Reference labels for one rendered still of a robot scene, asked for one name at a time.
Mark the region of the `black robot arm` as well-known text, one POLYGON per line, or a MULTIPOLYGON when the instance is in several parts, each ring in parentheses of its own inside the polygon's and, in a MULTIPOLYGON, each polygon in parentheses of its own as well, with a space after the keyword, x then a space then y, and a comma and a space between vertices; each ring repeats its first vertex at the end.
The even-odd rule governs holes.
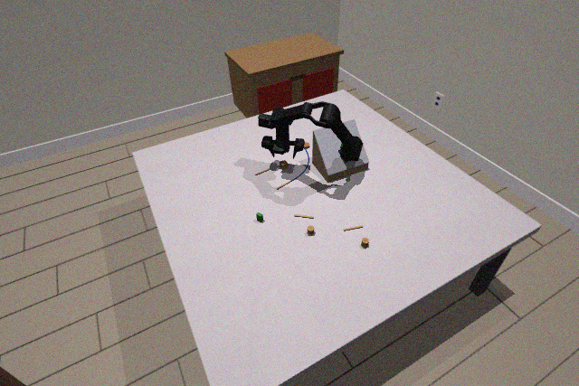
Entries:
MULTIPOLYGON (((359 137, 352 136, 348 131, 341 121, 339 108, 335 104, 320 101, 317 103, 305 102, 303 105, 293 108, 284 109, 278 107, 272 111, 271 115, 260 114, 258 116, 258 126, 270 129, 276 128, 277 133, 285 134, 289 132, 289 125, 294 120, 301 118, 309 119, 318 127, 330 128, 342 142, 338 152, 344 162, 358 161, 364 143, 359 137), (317 121, 311 116, 312 109, 322 107, 320 119, 317 121)), ((286 137, 280 138, 276 136, 272 149, 275 154, 284 155, 288 153, 290 150, 289 140, 286 137)))

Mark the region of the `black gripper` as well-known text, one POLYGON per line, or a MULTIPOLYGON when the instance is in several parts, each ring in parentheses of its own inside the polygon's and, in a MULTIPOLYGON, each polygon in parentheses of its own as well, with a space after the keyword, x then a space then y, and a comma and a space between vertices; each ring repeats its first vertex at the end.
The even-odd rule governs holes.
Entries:
MULTIPOLYGON (((286 137, 289 140, 289 146, 294 146, 293 159, 294 159, 297 152, 303 151, 304 144, 305 144, 305 140, 303 138, 296 138, 295 141, 290 141, 290 131, 288 133, 285 133, 285 134, 279 134, 276 132, 276 136, 278 136, 280 138, 286 137)), ((272 137, 269 137, 269 136, 264 136, 262 141, 261 141, 261 147, 263 147, 265 149, 269 149, 273 157, 275 156, 275 153, 272 149, 274 146, 274 143, 275 143, 275 140, 272 140, 272 137)))

